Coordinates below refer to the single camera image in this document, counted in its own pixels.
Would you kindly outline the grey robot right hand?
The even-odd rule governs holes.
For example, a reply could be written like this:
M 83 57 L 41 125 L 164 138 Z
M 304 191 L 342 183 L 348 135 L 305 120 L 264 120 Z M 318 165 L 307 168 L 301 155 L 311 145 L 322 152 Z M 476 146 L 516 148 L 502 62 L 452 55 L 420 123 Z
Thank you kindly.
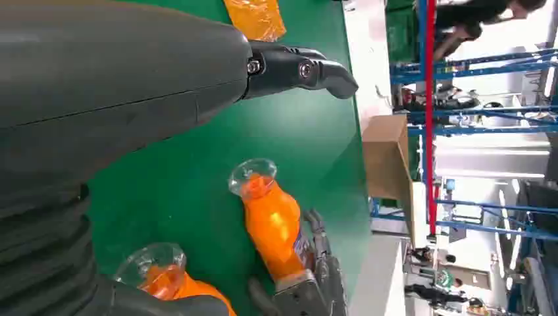
M 251 277 L 247 289 L 261 315 L 347 315 L 347 298 L 338 258 L 330 248 L 316 209 L 303 213 L 312 233 L 311 267 L 276 281 L 273 295 Z

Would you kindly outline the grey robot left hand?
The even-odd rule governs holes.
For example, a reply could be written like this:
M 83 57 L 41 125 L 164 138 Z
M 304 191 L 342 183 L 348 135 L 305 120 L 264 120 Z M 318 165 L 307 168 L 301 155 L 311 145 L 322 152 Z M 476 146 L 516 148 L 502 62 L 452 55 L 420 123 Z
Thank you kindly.
M 247 39 L 181 11 L 104 1 L 1 2 L 1 314 L 227 315 L 97 270 L 88 180 L 222 108 L 293 88 L 358 89 L 314 49 Z

